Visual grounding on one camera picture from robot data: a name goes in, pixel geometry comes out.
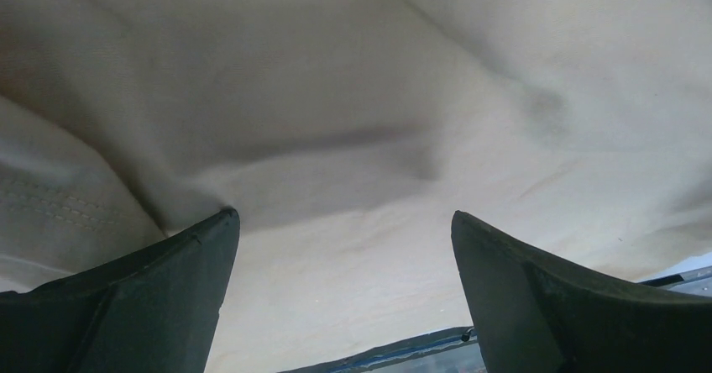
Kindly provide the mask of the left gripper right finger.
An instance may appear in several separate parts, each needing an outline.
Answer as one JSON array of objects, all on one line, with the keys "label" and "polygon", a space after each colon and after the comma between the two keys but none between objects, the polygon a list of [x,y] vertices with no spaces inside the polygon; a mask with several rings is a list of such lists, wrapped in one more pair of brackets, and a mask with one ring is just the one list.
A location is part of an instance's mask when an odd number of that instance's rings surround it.
[{"label": "left gripper right finger", "polygon": [[451,240],[490,372],[708,372],[711,300],[540,250],[464,212]]}]

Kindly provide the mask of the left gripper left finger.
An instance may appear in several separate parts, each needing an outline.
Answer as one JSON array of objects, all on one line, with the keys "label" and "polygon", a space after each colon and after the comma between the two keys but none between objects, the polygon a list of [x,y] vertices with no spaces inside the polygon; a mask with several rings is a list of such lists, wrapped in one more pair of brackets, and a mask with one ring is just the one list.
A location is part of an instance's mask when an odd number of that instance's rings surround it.
[{"label": "left gripper left finger", "polygon": [[204,371],[239,229],[225,208],[106,264],[3,292],[2,371]]}]

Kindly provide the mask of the beige t shirt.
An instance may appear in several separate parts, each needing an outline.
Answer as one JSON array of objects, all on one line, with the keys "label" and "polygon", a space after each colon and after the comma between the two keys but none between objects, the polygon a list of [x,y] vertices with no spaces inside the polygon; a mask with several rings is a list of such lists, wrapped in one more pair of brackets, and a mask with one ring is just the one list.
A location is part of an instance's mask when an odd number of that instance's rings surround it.
[{"label": "beige t shirt", "polygon": [[210,372],[469,323],[454,212],[711,254],[711,0],[1,0],[1,288],[242,220]]}]

